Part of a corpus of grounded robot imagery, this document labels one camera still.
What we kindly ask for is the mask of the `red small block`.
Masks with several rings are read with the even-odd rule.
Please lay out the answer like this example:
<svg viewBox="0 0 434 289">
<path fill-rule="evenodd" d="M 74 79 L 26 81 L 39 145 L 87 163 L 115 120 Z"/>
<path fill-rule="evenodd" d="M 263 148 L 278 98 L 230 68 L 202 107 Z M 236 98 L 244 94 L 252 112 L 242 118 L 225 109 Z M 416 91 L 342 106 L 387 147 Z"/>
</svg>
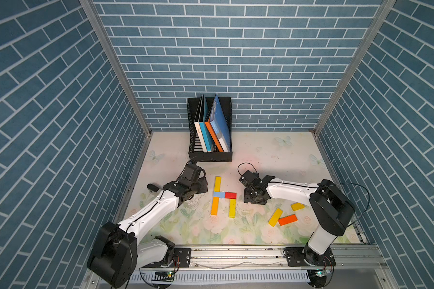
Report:
<svg viewBox="0 0 434 289">
<path fill-rule="evenodd" d="M 237 198 L 237 194 L 236 193 L 232 193 L 232 192 L 225 192 L 224 197 L 226 199 L 236 199 Z"/>
</svg>

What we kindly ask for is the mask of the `yellow long block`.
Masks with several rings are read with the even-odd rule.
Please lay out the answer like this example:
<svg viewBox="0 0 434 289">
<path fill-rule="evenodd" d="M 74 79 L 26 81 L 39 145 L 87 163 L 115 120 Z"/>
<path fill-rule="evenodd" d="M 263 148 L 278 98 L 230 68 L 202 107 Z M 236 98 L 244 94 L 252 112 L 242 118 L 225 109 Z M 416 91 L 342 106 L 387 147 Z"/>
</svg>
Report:
<svg viewBox="0 0 434 289">
<path fill-rule="evenodd" d="M 215 177 L 214 188 L 213 188 L 214 192 L 221 191 L 221 180 L 222 180 L 221 177 Z"/>
</svg>

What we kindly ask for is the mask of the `lime yellow block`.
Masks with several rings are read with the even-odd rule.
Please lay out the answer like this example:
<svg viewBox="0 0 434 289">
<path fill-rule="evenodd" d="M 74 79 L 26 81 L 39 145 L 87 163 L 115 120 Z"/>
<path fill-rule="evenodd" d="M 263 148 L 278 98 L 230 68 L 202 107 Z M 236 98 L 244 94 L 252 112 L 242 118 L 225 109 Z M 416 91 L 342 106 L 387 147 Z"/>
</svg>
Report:
<svg viewBox="0 0 434 289">
<path fill-rule="evenodd" d="M 236 217 L 236 200 L 231 199 L 230 207 L 229 207 L 229 218 L 235 218 L 235 217 Z"/>
</svg>

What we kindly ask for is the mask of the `light blue small block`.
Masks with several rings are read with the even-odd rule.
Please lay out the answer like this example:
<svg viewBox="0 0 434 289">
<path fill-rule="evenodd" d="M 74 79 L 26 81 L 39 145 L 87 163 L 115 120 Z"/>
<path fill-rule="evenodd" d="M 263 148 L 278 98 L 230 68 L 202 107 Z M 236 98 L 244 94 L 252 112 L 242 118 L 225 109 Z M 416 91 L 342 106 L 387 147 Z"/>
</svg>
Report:
<svg viewBox="0 0 434 289">
<path fill-rule="evenodd" d="M 222 192 L 222 191 L 215 191 L 215 192 L 213 193 L 213 197 L 218 197 L 218 198 L 225 199 L 225 192 Z"/>
</svg>

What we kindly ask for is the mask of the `yellow slanted block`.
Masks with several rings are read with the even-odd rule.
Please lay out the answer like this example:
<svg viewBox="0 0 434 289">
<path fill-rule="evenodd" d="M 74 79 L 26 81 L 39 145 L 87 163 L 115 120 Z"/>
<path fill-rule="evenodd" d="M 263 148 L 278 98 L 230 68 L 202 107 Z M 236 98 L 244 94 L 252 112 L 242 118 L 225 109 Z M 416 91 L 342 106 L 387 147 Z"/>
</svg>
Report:
<svg viewBox="0 0 434 289">
<path fill-rule="evenodd" d="M 279 218 L 282 216 L 282 214 L 283 214 L 283 210 L 281 210 L 280 208 L 277 208 L 274 211 L 274 213 L 271 216 L 271 218 L 269 219 L 268 224 L 270 226 L 272 226 L 272 227 L 276 226 L 276 224 L 277 224 Z"/>
</svg>

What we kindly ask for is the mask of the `amber orange long block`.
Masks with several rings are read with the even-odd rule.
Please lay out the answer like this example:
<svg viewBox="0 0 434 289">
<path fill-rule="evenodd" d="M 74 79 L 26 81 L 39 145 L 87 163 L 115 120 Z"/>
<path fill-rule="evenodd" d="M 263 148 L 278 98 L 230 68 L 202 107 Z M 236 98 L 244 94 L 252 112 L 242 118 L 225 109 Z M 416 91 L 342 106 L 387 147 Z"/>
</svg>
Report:
<svg viewBox="0 0 434 289">
<path fill-rule="evenodd" d="M 216 216 L 218 214 L 219 208 L 219 197 L 213 197 L 211 206 L 211 216 Z"/>
</svg>

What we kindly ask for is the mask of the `orange red block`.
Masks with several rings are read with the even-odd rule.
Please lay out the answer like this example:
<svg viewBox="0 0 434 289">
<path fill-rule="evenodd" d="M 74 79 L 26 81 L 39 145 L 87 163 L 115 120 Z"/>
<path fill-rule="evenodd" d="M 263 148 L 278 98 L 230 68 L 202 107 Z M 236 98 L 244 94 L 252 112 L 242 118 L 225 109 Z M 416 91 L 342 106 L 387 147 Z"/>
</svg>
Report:
<svg viewBox="0 0 434 289">
<path fill-rule="evenodd" d="M 284 226 L 284 225 L 288 225 L 288 224 L 291 224 L 291 223 L 295 223 L 297 221 L 298 221 L 297 216 L 295 214 L 292 214 L 292 215 L 289 215 L 289 216 L 286 216 L 286 217 L 279 218 L 278 219 L 278 224 L 280 226 Z"/>
</svg>

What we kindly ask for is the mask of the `small yellow block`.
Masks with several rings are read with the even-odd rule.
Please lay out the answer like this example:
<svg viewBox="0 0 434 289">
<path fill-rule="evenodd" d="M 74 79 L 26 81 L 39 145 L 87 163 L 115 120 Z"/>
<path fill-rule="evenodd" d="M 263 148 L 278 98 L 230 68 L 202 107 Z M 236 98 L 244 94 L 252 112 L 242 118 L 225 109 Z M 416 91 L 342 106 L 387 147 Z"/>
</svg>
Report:
<svg viewBox="0 0 434 289">
<path fill-rule="evenodd" d="M 301 210 L 301 209 L 303 209 L 305 207 L 306 206 L 304 204 L 301 204 L 301 203 L 294 203 L 294 204 L 291 205 L 291 209 L 293 211 L 299 211 L 299 210 Z"/>
</svg>

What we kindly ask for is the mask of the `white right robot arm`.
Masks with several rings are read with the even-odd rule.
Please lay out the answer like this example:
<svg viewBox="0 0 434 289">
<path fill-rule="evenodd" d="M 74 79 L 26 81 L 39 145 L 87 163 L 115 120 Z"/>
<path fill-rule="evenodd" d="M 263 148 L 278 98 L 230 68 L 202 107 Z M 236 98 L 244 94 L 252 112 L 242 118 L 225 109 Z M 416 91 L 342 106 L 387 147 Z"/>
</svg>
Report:
<svg viewBox="0 0 434 289">
<path fill-rule="evenodd" d="M 322 257 L 336 237 L 344 235 L 355 213 L 352 202 L 327 179 L 301 184 L 271 175 L 260 178 L 258 173 L 246 171 L 239 182 L 245 187 L 245 203 L 265 205 L 270 199 L 284 199 L 313 209 L 319 225 L 303 249 L 305 258 Z"/>
</svg>

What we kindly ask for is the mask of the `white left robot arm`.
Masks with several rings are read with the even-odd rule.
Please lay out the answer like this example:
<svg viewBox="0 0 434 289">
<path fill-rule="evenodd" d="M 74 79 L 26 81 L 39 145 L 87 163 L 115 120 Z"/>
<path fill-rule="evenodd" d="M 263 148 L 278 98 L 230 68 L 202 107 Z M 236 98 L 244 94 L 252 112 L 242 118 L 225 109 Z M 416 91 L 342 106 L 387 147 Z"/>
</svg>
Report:
<svg viewBox="0 0 434 289">
<path fill-rule="evenodd" d="M 206 172 L 188 161 L 175 181 L 162 188 L 149 184 L 157 197 L 134 215 L 118 223 L 107 222 L 98 231 L 87 260 L 87 268 L 118 289 L 127 284 L 136 269 L 172 261 L 175 244 L 163 236 L 148 243 L 142 240 L 166 215 L 178 209 L 196 194 L 206 193 Z"/>
</svg>

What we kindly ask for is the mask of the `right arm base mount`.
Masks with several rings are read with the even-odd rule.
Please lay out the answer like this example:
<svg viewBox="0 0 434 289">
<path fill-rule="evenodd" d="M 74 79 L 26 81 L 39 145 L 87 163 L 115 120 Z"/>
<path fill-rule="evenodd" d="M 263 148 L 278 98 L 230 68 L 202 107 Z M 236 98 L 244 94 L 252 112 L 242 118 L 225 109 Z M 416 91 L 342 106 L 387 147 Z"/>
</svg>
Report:
<svg viewBox="0 0 434 289">
<path fill-rule="evenodd" d="M 286 247 L 283 249 L 283 256 L 287 260 L 289 267 L 335 267 L 336 261 L 332 254 L 331 248 L 328 248 L 324 254 L 317 254 L 308 246 Z"/>
</svg>

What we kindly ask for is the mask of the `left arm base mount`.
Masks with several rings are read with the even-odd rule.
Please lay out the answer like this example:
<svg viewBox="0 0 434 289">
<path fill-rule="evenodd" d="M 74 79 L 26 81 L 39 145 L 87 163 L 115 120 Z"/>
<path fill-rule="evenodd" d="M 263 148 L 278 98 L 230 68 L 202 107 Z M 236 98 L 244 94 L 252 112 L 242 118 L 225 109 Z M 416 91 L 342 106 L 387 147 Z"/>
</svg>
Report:
<svg viewBox="0 0 434 289">
<path fill-rule="evenodd" d="M 188 268 L 191 260 L 191 248 L 174 248 L 164 258 L 143 266 L 143 268 Z"/>
</svg>

